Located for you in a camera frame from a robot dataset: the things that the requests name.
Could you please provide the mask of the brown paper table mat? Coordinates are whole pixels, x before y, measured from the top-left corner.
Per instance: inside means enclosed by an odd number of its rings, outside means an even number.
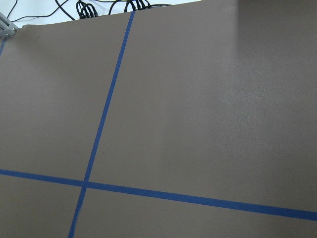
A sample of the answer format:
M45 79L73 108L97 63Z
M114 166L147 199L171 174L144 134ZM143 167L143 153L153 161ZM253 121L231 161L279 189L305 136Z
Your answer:
M204 0L1 41L0 235L316 237L316 1Z

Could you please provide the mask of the aluminium frame post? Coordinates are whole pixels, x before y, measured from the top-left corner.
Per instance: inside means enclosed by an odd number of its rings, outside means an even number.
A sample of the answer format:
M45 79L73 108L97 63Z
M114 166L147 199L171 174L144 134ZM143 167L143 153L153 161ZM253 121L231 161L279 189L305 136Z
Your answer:
M0 12L0 37L12 38L16 35L18 27Z

